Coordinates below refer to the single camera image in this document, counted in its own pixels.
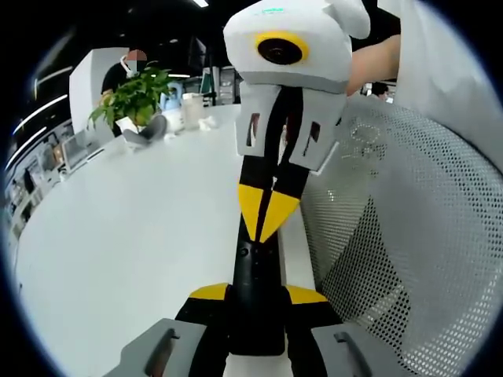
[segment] ceiling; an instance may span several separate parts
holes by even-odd
[[[255,3],[254,0],[207,0],[209,6],[200,8],[191,0],[125,0],[120,3],[100,2],[88,9],[71,24],[71,18],[47,23],[43,29],[45,39],[40,41],[38,63],[29,69],[30,75],[23,88],[20,110],[12,127],[44,104],[68,94],[66,71],[47,79],[37,87],[35,79],[67,67],[76,67],[94,48],[125,46],[145,51],[149,60],[159,60],[163,68],[173,72],[197,75],[188,67],[189,46],[195,35],[211,52],[213,64],[229,65],[223,42],[222,29],[227,20],[239,10]],[[372,22],[372,33],[364,41],[354,41],[354,49],[371,45],[399,33],[399,21],[376,7],[376,0],[364,1]],[[59,5],[53,9],[40,8],[40,17],[54,18],[54,12],[71,12],[71,6]],[[15,142],[23,144],[31,135],[47,126],[51,129],[70,118],[68,99],[50,106],[33,117],[16,133]]]

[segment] yellow ring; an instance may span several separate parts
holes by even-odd
[[[268,31],[267,33],[261,33],[255,36],[255,48],[259,50],[259,44],[266,41],[267,39],[284,39],[289,41],[300,48],[302,52],[302,60],[306,60],[309,57],[309,46],[303,41],[298,35],[290,33],[288,31]]]

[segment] white desk surface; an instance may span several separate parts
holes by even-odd
[[[20,300],[65,375],[100,376],[189,294],[232,282],[240,209],[233,121],[131,152],[122,137],[56,186],[19,244]],[[314,288],[299,212],[281,230],[289,284]],[[228,376],[292,375],[286,356],[229,357]]]

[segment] potted plant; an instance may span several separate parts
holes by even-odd
[[[139,130],[146,126],[159,109],[161,93],[169,96],[167,84],[171,81],[168,70],[147,67],[107,96],[91,113],[93,123],[104,115],[113,128],[115,121],[128,117]]]

